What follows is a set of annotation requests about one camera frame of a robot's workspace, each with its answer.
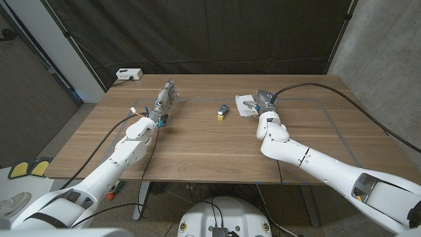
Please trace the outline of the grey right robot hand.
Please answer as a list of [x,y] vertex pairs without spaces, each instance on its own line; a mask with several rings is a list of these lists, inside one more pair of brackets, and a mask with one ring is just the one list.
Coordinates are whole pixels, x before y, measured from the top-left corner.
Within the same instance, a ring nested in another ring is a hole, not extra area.
[[272,93],[266,90],[257,90],[252,99],[246,99],[243,104],[258,115],[265,112],[275,112],[279,99]]

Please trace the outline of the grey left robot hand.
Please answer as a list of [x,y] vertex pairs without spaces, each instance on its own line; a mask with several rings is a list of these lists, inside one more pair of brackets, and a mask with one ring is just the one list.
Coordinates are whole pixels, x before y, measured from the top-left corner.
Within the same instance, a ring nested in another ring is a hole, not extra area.
[[171,111],[173,103],[179,96],[175,81],[172,78],[169,79],[159,92],[152,109],[149,111],[148,118],[154,122],[161,120]]

